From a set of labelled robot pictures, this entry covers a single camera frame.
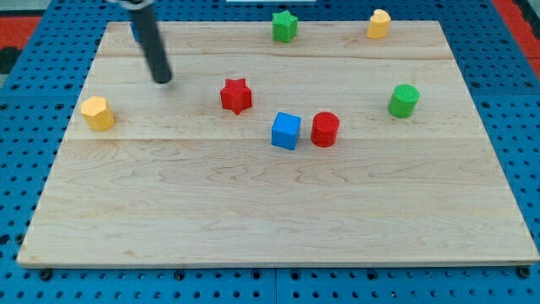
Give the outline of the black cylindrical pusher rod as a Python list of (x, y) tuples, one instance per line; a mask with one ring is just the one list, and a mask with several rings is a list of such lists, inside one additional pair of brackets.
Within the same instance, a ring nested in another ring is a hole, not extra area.
[(138, 27), (141, 38), (138, 44), (143, 50), (152, 80), (157, 84), (169, 83), (172, 72), (155, 17), (153, 1), (127, 0), (126, 8)]

